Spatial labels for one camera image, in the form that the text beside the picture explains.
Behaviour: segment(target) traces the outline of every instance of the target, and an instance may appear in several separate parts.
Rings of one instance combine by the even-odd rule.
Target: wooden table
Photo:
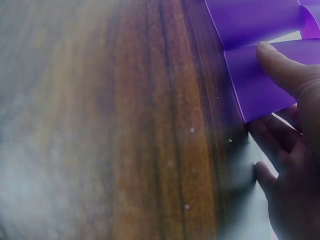
[[[259,154],[204,0],[0,0],[4,239],[264,239]]]

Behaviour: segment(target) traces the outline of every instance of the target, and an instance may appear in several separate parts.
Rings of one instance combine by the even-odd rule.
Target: wood grain
[[[4,238],[222,236],[247,137],[204,1],[0,7]]]

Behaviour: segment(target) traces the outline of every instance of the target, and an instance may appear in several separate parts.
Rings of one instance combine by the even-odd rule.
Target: fingernail
[[[258,45],[258,48],[264,51],[277,51],[277,49],[274,46],[272,46],[270,43],[266,41],[261,41]]]

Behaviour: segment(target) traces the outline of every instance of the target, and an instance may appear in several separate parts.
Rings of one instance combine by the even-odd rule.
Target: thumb
[[[264,71],[282,89],[296,100],[320,89],[320,68],[318,65],[304,65],[287,58],[271,44],[262,41],[256,49],[257,58]]]

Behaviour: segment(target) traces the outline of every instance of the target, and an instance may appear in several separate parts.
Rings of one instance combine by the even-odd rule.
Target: purple paper
[[[320,64],[320,40],[311,39],[320,38],[320,0],[206,0],[206,5],[224,46],[243,120],[247,123],[294,104],[261,69],[256,45],[300,30],[303,40],[274,46],[300,63]]]
[[[304,26],[298,0],[206,0],[226,50],[257,45]]]
[[[272,44],[297,62],[320,64],[320,39],[304,39]],[[256,47],[243,47],[224,52],[237,101],[247,123],[296,103],[264,73],[256,57]]]

